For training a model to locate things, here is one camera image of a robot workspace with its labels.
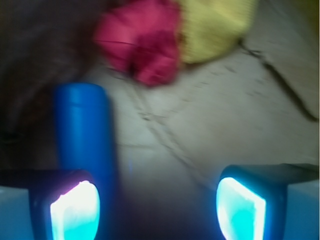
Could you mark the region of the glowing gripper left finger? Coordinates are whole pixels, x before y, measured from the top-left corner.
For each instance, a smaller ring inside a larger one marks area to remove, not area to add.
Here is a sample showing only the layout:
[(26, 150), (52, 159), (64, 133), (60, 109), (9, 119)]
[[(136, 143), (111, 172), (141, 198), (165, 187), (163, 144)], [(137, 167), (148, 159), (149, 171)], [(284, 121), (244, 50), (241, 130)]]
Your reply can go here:
[(100, 195), (89, 172), (1, 170), (2, 240), (93, 240)]

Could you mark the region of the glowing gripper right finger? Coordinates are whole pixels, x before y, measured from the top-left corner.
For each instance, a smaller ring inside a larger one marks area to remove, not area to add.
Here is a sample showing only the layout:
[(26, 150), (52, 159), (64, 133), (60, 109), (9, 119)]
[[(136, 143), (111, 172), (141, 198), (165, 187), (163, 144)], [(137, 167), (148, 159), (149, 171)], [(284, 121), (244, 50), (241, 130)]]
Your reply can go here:
[(320, 168), (310, 163), (232, 164), (216, 189), (227, 240), (318, 240)]

